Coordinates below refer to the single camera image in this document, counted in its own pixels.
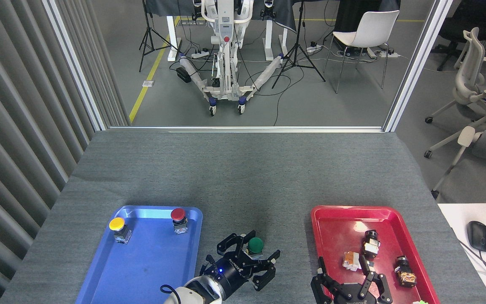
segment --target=blue tray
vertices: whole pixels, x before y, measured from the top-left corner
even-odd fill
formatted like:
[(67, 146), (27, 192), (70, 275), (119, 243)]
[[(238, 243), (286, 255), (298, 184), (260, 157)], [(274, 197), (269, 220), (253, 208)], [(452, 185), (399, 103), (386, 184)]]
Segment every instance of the blue tray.
[(177, 288), (194, 277), (202, 212), (183, 207), (189, 232), (175, 234), (170, 213), (173, 206), (122, 206), (132, 230), (128, 244), (116, 243), (106, 225), (89, 266), (76, 304), (162, 303), (168, 298), (160, 285)]

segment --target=computer mouse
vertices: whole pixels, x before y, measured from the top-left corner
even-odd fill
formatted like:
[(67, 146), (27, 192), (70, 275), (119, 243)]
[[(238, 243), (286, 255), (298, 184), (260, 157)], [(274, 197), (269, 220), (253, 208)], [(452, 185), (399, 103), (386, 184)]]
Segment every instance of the computer mouse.
[(476, 250), (486, 252), (486, 226), (478, 221), (471, 221), (467, 226), (468, 242)]

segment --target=red button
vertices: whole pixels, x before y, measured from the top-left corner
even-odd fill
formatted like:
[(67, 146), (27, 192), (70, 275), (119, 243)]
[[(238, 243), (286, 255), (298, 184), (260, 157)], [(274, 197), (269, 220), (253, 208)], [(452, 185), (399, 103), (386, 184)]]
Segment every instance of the red button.
[(185, 210), (183, 208), (176, 208), (172, 210), (170, 216), (172, 216), (172, 220), (179, 222), (185, 218)]

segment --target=yellow button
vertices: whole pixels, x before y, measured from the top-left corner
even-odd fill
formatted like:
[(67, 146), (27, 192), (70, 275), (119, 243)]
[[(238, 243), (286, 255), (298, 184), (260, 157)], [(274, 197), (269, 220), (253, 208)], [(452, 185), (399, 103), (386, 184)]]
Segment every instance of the yellow button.
[(123, 225), (125, 225), (125, 219), (122, 217), (116, 217), (110, 221), (110, 225), (108, 226), (110, 227), (110, 230), (120, 231), (123, 229)]

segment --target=power strip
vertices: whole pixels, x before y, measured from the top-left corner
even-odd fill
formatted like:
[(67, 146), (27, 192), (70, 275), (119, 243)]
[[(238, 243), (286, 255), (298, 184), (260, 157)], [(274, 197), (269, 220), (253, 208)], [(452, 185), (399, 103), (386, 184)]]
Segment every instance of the power strip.
[(191, 58), (192, 59), (197, 59), (197, 58), (202, 58), (202, 57), (205, 57), (205, 56), (208, 56), (209, 55), (209, 52), (199, 52), (197, 54), (191, 54)]
[(322, 46), (320, 44), (317, 44), (316, 46), (309, 46), (307, 48), (307, 53), (311, 54), (311, 53), (317, 52), (319, 50), (322, 50)]
[[(380, 57), (382, 58), (386, 58), (386, 51), (381, 51), (380, 52)], [(389, 56), (387, 56), (388, 58), (397, 58), (399, 57), (399, 54), (398, 53), (393, 53), (393, 54), (389, 54)]]

